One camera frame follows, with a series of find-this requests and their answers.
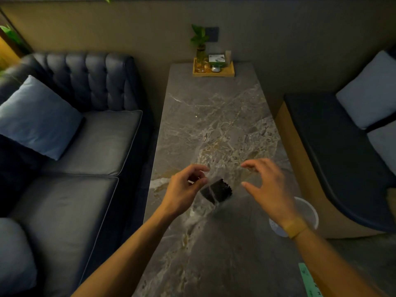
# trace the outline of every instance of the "yellow wristband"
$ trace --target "yellow wristband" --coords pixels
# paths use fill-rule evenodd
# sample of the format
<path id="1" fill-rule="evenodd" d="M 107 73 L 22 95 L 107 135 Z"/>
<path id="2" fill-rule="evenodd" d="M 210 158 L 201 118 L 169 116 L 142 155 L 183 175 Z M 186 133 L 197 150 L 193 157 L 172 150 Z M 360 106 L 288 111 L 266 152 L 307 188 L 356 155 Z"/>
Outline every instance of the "yellow wristband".
<path id="1" fill-rule="evenodd" d="M 290 221 L 289 224 L 283 228 L 283 230 L 285 230 L 290 239 L 293 239 L 296 235 L 307 228 L 308 225 L 305 223 L 304 219 L 298 217 Z"/>

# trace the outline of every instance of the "green label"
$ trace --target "green label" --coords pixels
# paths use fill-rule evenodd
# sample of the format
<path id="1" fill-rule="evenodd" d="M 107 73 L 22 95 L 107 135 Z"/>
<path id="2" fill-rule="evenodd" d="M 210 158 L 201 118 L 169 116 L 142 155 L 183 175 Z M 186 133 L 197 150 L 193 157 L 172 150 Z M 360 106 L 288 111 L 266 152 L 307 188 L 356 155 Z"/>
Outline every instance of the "green label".
<path id="1" fill-rule="evenodd" d="M 300 267 L 301 276 L 303 278 L 306 294 L 308 295 L 308 297 L 323 296 L 318 286 L 315 284 L 314 279 L 309 273 L 306 265 L 304 263 L 299 263 L 298 266 Z"/>

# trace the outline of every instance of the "light blue pillow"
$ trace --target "light blue pillow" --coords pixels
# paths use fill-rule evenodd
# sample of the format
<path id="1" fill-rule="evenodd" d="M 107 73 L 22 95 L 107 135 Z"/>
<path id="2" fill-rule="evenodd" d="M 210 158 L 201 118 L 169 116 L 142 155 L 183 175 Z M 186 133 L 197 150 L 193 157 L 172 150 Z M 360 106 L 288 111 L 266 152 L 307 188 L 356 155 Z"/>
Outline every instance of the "light blue pillow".
<path id="1" fill-rule="evenodd" d="M 36 285 L 37 269 L 23 229 L 12 219 L 0 218 L 0 296 Z"/>
<path id="2" fill-rule="evenodd" d="M 30 75 L 0 105 L 0 134 L 58 160 L 82 118 L 78 110 Z"/>
<path id="3" fill-rule="evenodd" d="M 336 96 L 361 129 L 390 116 L 396 111 L 396 60 L 379 52 Z"/>
<path id="4" fill-rule="evenodd" d="M 396 121 L 370 131 L 367 136 L 379 156 L 396 175 Z"/>

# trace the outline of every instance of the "marble tabletop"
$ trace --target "marble tabletop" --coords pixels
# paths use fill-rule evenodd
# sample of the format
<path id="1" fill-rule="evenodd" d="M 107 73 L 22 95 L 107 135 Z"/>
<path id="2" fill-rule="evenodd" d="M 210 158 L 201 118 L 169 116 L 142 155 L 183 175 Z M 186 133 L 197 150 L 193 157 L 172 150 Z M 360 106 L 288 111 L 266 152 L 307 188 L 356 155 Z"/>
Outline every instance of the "marble tabletop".
<path id="1" fill-rule="evenodd" d="M 301 196 L 253 65 L 235 64 L 234 78 L 194 78 L 192 64 L 172 64 L 145 220 L 161 203 L 171 175 L 191 163 L 211 168 L 233 189 L 217 206 L 197 194 L 168 228 L 134 296 L 306 296 L 293 242 L 277 236 L 267 214 L 241 181 L 260 184 L 242 169 L 268 157 Z"/>

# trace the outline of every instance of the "forearm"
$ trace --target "forearm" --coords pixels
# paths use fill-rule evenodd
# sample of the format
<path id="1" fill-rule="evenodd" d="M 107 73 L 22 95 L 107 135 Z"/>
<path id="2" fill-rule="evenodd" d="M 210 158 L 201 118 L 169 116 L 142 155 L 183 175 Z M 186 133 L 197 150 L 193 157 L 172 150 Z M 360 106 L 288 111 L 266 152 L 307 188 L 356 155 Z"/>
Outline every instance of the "forearm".
<path id="1" fill-rule="evenodd" d="M 172 221 L 160 206 L 72 297 L 130 297 Z"/>
<path id="2" fill-rule="evenodd" d="M 380 295 L 310 229 L 293 239 L 314 281 L 325 297 L 379 297 Z"/>

